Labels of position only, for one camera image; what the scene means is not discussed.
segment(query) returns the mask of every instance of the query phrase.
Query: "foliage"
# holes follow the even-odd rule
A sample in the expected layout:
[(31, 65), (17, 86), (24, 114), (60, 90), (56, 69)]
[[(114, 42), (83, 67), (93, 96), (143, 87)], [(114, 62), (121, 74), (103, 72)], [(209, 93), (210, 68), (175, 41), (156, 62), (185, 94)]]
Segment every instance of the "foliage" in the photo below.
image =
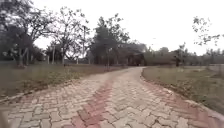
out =
[(81, 53), (84, 47), (84, 34), (89, 34), (86, 27), (88, 21), (80, 9), (73, 11), (67, 7), (62, 7), (55, 22), (54, 42), (59, 44), (62, 53), (62, 61), (66, 56), (74, 60), (74, 57)]
[(31, 51), (35, 49), (33, 42), (52, 32), (52, 13), (36, 9), (32, 4), (29, 0), (15, 0), (5, 1), (0, 5), (0, 26), (3, 26), (0, 44), (5, 47), (5, 51), (0, 52), (10, 51), (10, 55), (20, 66), (24, 64), (24, 59), (28, 62), (29, 53), (34, 53)]
[(210, 26), (211, 22), (209, 18), (206, 19), (198, 16), (194, 17), (192, 27), (194, 32), (198, 35), (198, 40), (196, 40), (195, 44), (203, 45), (207, 44), (209, 41), (215, 41), (215, 43), (217, 43), (217, 40), (221, 37), (221, 35), (210, 35)]

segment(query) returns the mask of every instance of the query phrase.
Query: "paved path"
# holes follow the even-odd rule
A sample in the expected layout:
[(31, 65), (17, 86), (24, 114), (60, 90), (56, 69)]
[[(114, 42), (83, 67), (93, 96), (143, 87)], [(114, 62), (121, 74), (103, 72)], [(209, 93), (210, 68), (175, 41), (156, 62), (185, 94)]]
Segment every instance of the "paved path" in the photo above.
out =
[(142, 68), (93, 75), (8, 106), (12, 128), (224, 128), (224, 118), (140, 78)]

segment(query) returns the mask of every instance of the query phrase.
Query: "green lawn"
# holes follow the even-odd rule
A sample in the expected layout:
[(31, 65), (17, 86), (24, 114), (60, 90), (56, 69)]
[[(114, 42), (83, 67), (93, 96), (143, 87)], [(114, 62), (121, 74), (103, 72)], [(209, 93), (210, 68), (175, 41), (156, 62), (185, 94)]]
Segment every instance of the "green lawn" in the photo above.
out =
[[(110, 71), (121, 67), (110, 67)], [(82, 76), (106, 72), (105, 66), (95, 65), (30, 65), (25, 69), (13, 66), (0, 65), (0, 98), (12, 96), (20, 92), (40, 90), (48, 85), (54, 86), (70, 79), (78, 79)]]
[(200, 67), (148, 67), (142, 75), (224, 114), (224, 78)]

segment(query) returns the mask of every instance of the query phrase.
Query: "overcast sky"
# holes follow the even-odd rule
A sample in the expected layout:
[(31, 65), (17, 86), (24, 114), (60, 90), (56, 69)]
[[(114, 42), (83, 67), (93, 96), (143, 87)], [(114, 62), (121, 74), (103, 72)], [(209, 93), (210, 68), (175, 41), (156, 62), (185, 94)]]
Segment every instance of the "overcast sky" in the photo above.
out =
[[(196, 38), (192, 29), (193, 17), (209, 17), (213, 34), (224, 34), (223, 0), (33, 0), (38, 8), (47, 7), (58, 11), (61, 6), (81, 9), (95, 28), (100, 16), (112, 17), (119, 13), (124, 18), (122, 27), (130, 33), (131, 39), (157, 50), (168, 47), (170, 50), (186, 42), (191, 52), (202, 54), (207, 48), (224, 48), (224, 40), (218, 46), (210, 42), (207, 46), (193, 44)], [(41, 38), (35, 42), (46, 48), (50, 40)]]

